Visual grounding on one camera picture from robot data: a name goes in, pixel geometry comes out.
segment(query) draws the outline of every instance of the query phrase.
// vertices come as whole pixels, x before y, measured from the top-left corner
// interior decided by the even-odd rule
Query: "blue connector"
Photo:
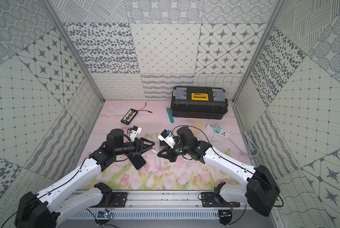
[[[222,130],[222,128],[221,128],[220,126],[217,125],[215,132],[221,133],[221,130]]]

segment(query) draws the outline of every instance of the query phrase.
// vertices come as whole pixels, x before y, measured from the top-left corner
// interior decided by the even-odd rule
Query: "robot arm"
[[[99,203],[108,206],[112,202],[112,189],[104,183],[98,183],[85,193],[65,199],[115,162],[117,155],[126,155],[137,170],[145,165],[141,154],[150,150],[155,143],[144,138],[133,138],[132,142],[124,143],[124,137],[128,136],[123,130],[113,129],[102,146],[79,167],[38,193],[28,192],[22,196],[14,225],[17,228],[55,228],[85,208]]]
[[[158,153],[159,157],[175,162],[177,156],[189,154],[196,161],[222,170],[240,185],[219,184],[214,191],[215,197],[218,197],[216,201],[248,203],[259,214],[269,216],[280,189],[265,166],[256,168],[223,154],[208,142],[198,141],[188,127],[179,128],[177,134],[179,143],[166,146]]]

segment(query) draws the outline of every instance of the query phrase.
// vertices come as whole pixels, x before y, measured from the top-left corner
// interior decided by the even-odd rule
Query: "white charging cable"
[[[237,149],[238,149],[241,153],[243,153],[243,154],[245,154],[245,155],[247,155],[247,156],[249,156],[249,157],[256,157],[256,156],[258,156],[259,153],[260,153],[260,150],[259,150],[259,148],[254,144],[254,142],[252,141],[251,137],[249,136],[250,132],[244,130],[244,131],[243,131],[243,134],[245,135],[245,138],[246,138],[246,141],[247,141],[247,145],[248,145],[248,147],[250,148],[251,153],[255,153],[256,150],[257,150],[257,151],[258,151],[257,154],[255,154],[255,155],[250,155],[250,154],[247,154],[247,153],[243,152],[243,151],[235,144],[235,142],[232,141],[232,139],[230,139],[229,137],[228,137],[228,139],[229,139],[229,140],[237,147]]]
[[[227,129],[228,129],[228,138],[226,138],[224,141],[213,141],[213,137],[214,137],[214,133],[215,133],[215,130],[214,130],[214,131],[213,131],[213,135],[212,135],[212,139],[211,139],[211,141],[210,141],[211,144],[212,144],[212,143],[223,143],[223,142],[225,142],[227,139],[229,139],[229,140],[236,146],[236,148],[237,148],[241,153],[243,153],[243,154],[245,154],[245,155],[247,155],[247,156],[249,156],[249,157],[256,157],[256,156],[259,155],[259,153],[260,153],[259,148],[258,148],[258,147],[254,144],[254,142],[252,141],[252,138],[251,138],[251,136],[250,136],[250,132],[249,132],[249,131],[243,130],[243,134],[245,135],[245,138],[246,138],[246,141],[247,141],[247,145],[248,145],[248,147],[250,148],[251,153],[253,154],[253,153],[255,153],[255,152],[257,151],[257,154],[255,154],[255,155],[250,155],[250,154],[248,154],[248,153],[243,152],[243,151],[235,144],[235,142],[234,142],[232,139],[230,139],[231,131],[229,130],[229,127],[228,127],[227,125],[225,125],[225,126],[226,126]]]

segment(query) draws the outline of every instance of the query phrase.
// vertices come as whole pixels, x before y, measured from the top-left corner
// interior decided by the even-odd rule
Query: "vent grille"
[[[93,211],[95,217],[99,219],[99,210]],[[113,219],[217,219],[218,210],[121,210],[113,212]],[[82,211],[72,216],[70,219],[93,219],[88,211]]]

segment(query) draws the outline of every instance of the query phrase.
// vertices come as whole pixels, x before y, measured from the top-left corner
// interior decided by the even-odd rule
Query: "yellow latch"
[[[191,99],[196,101],[209,101],[207,93],[191,93]]]

